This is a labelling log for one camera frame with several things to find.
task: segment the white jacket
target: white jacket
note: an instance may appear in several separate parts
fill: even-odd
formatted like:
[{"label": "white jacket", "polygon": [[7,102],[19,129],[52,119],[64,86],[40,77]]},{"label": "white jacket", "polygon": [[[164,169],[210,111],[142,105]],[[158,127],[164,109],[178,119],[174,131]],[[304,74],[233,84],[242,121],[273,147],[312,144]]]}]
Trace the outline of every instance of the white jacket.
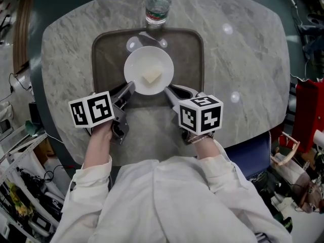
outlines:
[{"label": "white jacket", "polygon": [[292,242],[252,183],[221,155],[145,160],[120,169],[108,193],[110,162],[77,170],[55,242]]}]

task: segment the white bowl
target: white bowl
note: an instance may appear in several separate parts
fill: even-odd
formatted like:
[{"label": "white bowl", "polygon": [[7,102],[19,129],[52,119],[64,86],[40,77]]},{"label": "white bowl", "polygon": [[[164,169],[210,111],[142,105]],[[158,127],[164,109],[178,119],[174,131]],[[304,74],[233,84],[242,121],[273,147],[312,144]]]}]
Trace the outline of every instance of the white bowl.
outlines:
[{"label": "white bowl", "polygon": [[[158,68],[162,74],[152,83],[143,77],[143,73]],[[138,48],[127,58],[124,75],[129,83],[134,81],[135,91],[142,95],[155,95],[164,90],[173,78],[174,67],[170,56],[162,49],[152,46]]]}]

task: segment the marble table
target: marble table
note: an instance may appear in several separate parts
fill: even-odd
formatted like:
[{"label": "marble table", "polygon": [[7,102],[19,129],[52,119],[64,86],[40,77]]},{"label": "marble table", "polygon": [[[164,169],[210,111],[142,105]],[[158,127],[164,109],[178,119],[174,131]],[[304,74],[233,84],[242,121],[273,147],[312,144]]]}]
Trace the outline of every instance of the marble table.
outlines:
[{"label": "marble table", "polygon": [[[89,136],[73,125],[68,101],[94,91],[91,46],[103,32],[145,27],[144,0],[94,0],[52,23],[43,34],[44,90],[57,130],[82,163]],[[228,147],[280,124],[289,95],[289,55],[276,13],[251,0],[172,0],[167,26],[196,30],[204,40],[205,93],[224,102],[223,128],[215,138]],[[194,155],[184,146],[175,113],[127,111],[130,132],[112,146],[114,165],[172,155]]]}]

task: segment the water bottle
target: water bottle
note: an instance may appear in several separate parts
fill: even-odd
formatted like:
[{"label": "water bottle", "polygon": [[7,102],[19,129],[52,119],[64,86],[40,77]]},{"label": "water bottle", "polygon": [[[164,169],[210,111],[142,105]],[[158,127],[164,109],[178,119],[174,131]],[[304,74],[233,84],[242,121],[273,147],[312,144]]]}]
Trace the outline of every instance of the water bottle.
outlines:
[{"label": "water bottle", "polygon": [[145,0],[146,21],[152,26],[161,26],[167,20],[171,0]]}]

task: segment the bottle label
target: bottle label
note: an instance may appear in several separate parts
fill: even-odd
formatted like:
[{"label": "bottle label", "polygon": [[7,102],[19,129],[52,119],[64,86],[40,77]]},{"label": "bottle label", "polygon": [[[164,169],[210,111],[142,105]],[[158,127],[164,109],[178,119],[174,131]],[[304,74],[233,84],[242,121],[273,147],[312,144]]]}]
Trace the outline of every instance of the bottle label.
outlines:
[{"label": "bottle label", "polygon": [[165,13],[154,13],[146,8],[146,16],[154,21],[163,20],[168,16],[168,12]]}]

